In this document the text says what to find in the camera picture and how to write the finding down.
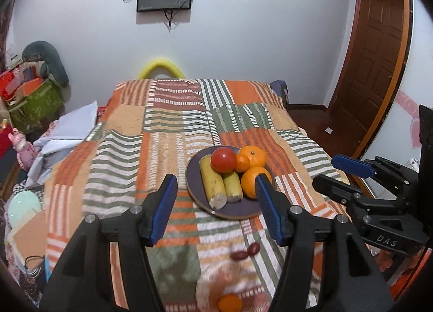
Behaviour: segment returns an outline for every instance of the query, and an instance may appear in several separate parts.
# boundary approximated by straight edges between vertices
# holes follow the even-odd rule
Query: stuffed toy
[[[36,158],[37,153],[31,142],[25,139],[25,135],[17,128],[12,129],[13,134],[8,134],[7,137],[12,142],[12,147],[17,151],[17,160],[21,169],[29,171]]]
[[[44,61],[40,69],[42,77],[48,78],[58,87],[65,87],[69,83],[68,75],[60,60],[60,56],[53,45],[46,41],[35,41],[27,45],[22,52],[24,62]]]

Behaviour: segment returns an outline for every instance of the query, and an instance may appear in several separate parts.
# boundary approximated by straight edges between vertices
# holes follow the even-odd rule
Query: dark purple plate
[[[260,205],[257,200],[252,200],[244,194],[242,201],[235,203],[227,203],[222,209],[214,210],[207,202],[206,193],[204,192],[203,182],[201,181],[200,173],[200,159],[207,154],[212,154],[218,147],[212,146],[198,151],[188,162],[186,171],[186,182],[187,189],[198,206],[203,208],[206,212],[209,212],[217,217],[232,220],[243,220],[252,217],[256,217],[261,214]],[[224,146],[231,148],[235,153],[238,153],[240,148],[234,146]],[[269,172],[272,178],[272,186],[275,187],[275,177],[269,167],[265,165],[266,170]]]

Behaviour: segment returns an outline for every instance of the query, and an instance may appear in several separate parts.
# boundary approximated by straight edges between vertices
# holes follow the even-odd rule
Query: plate
[[[232,220],[243,220],[256,217],[261,214],[260,205],[257,200],[252,200],[244,194],[242,201],[235,203],[227,203],[220,210],[211,208],[207,202],[206,193],[204,192],[203,181],[200,173],[200,159],[207,154],[212,154],[219,147],[231,148],[235,153],[238,153],[240,148],[234,146],[212,146],[198,151],[188,162],[186,170],[187,189],[194,202],[206,212],[209,212],[217,217]],[[269,167],[265,165],[265,169],[269,172],[272,178],[272,186],[275,187],[275,177]]]
[[[31,191],[21,191],[11,200],[8,208],[10,226],[16,226],[28,211],[34,213],[42,210],[38,197]]]

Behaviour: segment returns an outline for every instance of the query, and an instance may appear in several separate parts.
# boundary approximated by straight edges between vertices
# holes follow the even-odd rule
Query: wooden door
[[[372,125],[388,90],[400,50],[403,0],[358,0],[358,23],[349,63],[329,114],[355,145]]]

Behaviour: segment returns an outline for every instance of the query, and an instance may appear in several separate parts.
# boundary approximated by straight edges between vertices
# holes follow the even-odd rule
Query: blue gripper pad
[[[283,231],[281,227],[284,217],[279,213],[277,207],[269,194],[268,189],[265,186],[265,182],[261,179],[261,176],[255,179],[255,194],[257,196],[258,203],[260,204],[263,217],[265,218],[266,226],[268,227],[269,234],[278,245],[284,245]]]
[[[340,169],[343,172],[353,174],[360,178],[366,179],[375,176],[375,170],[371,165],[351,157],[337,154],[336,156],[332,157],[331,164],[334,168]]]
[[[166,178],[168,176],[170,176],[168,180],[164,179],[161,184],[160,190],[163,191],[163,195],[152,218],[150,241],[153,245],[155,245],[164,235],[168,218],[170,217],[178,194],[178,180],[173,174],[167,174]]]

